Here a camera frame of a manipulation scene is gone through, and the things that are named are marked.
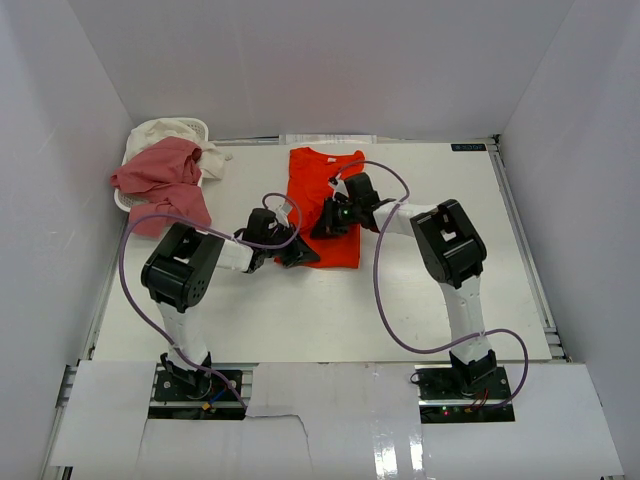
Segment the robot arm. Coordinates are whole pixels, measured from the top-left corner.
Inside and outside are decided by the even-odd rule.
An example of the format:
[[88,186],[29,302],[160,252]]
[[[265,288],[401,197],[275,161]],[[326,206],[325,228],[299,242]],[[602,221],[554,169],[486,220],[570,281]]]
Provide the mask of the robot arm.
[[[312,237],[342,235],[353,224],[379,232],[396,205],[391,199],[380,200],[365,173],[331,183],[336,193],[325,201]],[[444,295],[451,339],[483,332],[480,274],[487,251],[462,206],[456,200],[426,206],[402,204],[386,232],[416,239],[424,265]],[[495,353],[485,336],[453,347],[450,358],[467,385],[496,369]]]
[[[256,208],[246,228],[236,232],[260,245],[281,245],[295,229],[278,220],[276,212]],[[176,346],[196,364],[209,367],[211,356],[204,343],[197,305],[204,297],[216,268],[253,273],[265,259],[276,257],[285,268],[319,260],[301,237],[280,249],[248,247],[195,228],[175,223],[142,269],[144,285],[156,302],[167,333]],[[180,382],[188,395],[199,397],[208,382],[200,370],[187,365],[173,348],[160,357],[164,368]]]

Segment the pink cloth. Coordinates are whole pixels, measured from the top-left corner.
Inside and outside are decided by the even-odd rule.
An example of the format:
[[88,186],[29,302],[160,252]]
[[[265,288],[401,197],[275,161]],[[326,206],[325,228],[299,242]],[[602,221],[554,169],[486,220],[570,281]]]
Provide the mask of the pink cloth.
[[[173,213],[210,225],[211,217],[197,185],[201,172],[196,162],[201,154],[195,143],[167,137],[113,172],[112,186],[148,201],[131,209],[129,223],[150,213]],[[157,238],[165,225],[173,222],[152,218],[139,224],[134,232]]]

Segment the white laundry basket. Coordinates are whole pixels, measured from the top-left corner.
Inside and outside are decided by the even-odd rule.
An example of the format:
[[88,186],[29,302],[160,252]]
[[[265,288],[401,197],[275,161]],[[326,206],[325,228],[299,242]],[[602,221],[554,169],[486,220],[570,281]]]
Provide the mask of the white laundry basket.
[[[198,137],[200,137],[202,140],[209,140],[209,129],[202,120],[198,120],[197,118],[174,118],[173,120],[184,123],[187,127],[195,131]],[[125,163],[127,163],[126,155],[122,158],[122,165],[124,165]],[[202,187],[202,175],[200,175],[200,180],[198,180],[198,186]],[[113,192],[113,198],[116,201],[116,205],[118,205],[118,208],[125,212],[130,212],[131,207],[147,203],[146,200],[136,197],[135,195],[122,193],[118,188],[116,188],[115,192]]]

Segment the black clamp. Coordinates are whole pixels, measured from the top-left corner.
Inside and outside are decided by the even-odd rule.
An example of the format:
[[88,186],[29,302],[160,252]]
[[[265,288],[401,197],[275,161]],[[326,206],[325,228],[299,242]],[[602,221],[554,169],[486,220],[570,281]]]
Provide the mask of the black clamp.
[[[337,185],[332,178],[330,183]],[[357,173],[344,180],[347,194],[336,193],[325,199],[322,213],[311,231],[311,238],[332,238],[345,235],[351,225],[378,232],[373,212],[385,203],[393,201],[388,198],[380,200],[378,192],[373,189],[371,179],[366,173]]]
[[[242,240],[260,245],[281,245],[295,233],[293,225],[278,222],[276,213],[267,208],[254,208],[247,221],[247,227],[234,235],[242,235]],[[266,258],[275,257],[285,268],[309,262],[317,262],[320,256],[298,235],[286,247],[278,249],[253,248],[253,257],[247,273],[253,273],[262,266]]]

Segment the white wall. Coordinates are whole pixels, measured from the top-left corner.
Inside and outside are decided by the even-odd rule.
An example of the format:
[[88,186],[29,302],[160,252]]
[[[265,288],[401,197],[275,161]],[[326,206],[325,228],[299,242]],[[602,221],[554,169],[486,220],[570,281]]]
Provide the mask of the white wall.
[[561,338],[640,479],[640,6],[576,0],[504,132]]
[[131,120],[66,0],[0,4],[0,478],[37,478],[123,217]]
[[134,121],[501,132],[573,0],[70,0]]

